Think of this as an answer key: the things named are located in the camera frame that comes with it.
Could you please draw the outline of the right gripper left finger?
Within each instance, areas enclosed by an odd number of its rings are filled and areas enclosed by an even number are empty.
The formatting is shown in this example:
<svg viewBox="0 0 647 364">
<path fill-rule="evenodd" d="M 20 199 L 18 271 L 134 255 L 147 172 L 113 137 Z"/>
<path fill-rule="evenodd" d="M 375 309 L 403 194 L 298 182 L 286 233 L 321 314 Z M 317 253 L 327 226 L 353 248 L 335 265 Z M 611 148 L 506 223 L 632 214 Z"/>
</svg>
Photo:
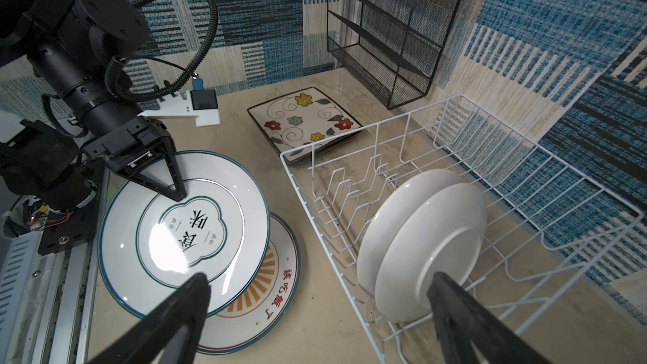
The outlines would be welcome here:
<svg viewBox="0 0 647 364">
<path fill-rule="evenodd" d="M 195 274 L 91 362 L 194 362 L 210 299 L 206 275 Z"/>
</svg>

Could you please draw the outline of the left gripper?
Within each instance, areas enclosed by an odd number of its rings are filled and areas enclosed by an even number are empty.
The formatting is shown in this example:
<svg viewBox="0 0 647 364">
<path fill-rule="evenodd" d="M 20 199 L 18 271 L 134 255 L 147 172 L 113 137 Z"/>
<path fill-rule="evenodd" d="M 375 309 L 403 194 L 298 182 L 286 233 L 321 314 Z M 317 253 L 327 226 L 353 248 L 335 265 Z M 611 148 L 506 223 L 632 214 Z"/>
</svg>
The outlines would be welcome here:
<svg viewBox="0 0 647 364">
<path fill-rule="evenodd" d="M 126 178 L 172 200 L 186 197 L 185 183 L 175 158 L 175 143 L 161 121 L 138 116 L 100 138 L 90 140 L 81 150 L 92 160 L 103 160 L 114 173 L 138 172 L 143 166 L 164 158 L 163 165 L 170 172 L 171 185 L 156 182 L 141 172 L 126 175 Z"/>
</svg>

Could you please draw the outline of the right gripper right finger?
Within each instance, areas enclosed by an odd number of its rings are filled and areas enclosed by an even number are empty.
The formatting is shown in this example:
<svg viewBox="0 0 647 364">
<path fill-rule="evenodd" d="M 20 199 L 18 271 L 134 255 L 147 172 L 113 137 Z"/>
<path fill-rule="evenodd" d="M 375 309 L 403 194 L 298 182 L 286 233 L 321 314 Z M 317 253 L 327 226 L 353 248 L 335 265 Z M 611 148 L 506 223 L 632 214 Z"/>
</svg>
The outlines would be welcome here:
<svg viewBox="0 0 647 364">
<path fill-rule="evenodd" d="M 426 296 L 446 363 L 546 363 L 448 274 L 434 274 Z"/>
</svg>

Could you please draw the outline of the white round plate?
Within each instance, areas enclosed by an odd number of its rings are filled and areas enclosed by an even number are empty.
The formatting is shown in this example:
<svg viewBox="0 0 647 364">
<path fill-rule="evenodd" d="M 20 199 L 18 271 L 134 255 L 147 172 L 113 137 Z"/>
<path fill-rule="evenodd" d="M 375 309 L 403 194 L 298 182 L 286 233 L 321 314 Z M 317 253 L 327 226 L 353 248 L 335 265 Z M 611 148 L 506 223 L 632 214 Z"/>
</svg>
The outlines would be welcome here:
<svg viewBox="0 0 647 364">
<path fill-rule="evenodd" d="M 271 213 L 271 233 L 261 267 L 245 291 L 208 318 L 197 347 L 200 354 L 224 356 L 254 345 L 273 330 L 289 309 L 301 275 L 297 238 Z"/>
<path fill-rule="evenodd" d="M 431 313 L 426 296 L 438 271 L 463 284 L 478 260 L 488 213 L 475 185 L 452 185 L 420 206 L 383 258 L 374 294 L 377 310 L 393 322 Z"/>
<path fill-rule="evenodd" d="M 211 288 L 207 316 L 221 312 L 254 280 L 269 244 L 267 201 L 249 170 L 209 151 L 179 152 L 176 160 L 183 200 L 126 182 L 98 232 L 104 284 L 138 318 L 196 273 Z"/>
<path fill-rule="evenodd" d="M 381 205 L 369 224 L 359 250 L 357 279 L 373 296 L 382 261 L 399 230 L 428 199 L 462 180 L 451 170 L 429 170 L 407 180 Z"/>
</svg>

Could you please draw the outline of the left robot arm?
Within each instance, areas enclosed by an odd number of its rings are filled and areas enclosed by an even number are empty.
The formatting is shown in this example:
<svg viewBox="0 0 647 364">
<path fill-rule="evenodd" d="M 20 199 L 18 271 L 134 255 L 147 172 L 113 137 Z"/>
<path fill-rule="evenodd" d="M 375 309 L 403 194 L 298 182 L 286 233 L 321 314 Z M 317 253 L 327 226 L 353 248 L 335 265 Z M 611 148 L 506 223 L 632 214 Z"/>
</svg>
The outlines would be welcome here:
<svg viewBox="0 0 647 364">
<path fill-rule="evenodd" d="M 174 201 L 185 198 L 175 145 L 139 103 L 187 82 L 134 94 L 125 67 L 148 39 L 148 27 L 126 0 L 1 0 L 1 64 L 26 56 L 93 135 L 82 146 L 115 174 Z"/>
</svg>

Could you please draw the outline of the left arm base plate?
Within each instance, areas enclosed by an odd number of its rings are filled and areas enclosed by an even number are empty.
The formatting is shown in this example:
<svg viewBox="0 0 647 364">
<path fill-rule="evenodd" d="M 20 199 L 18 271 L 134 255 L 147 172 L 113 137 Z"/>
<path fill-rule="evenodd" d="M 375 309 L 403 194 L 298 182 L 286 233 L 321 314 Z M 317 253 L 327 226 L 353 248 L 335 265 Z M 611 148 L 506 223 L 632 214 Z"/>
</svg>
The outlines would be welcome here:
<svg viewBox="0 0 647 364">
<path fill-rule="evenodd" d="M 77 209 L 59 223 L 45 226 L 38 247 L 38 254 L 48 255 L 72 249 L 79 244 L 91 242 L 102 217 L 104 205 L 104 177 L 106 168 L 102 161 L 88 162 L 83 170 L 84 177 L 95 185 L 95 197 L 89 204 Z"/>
</svg>

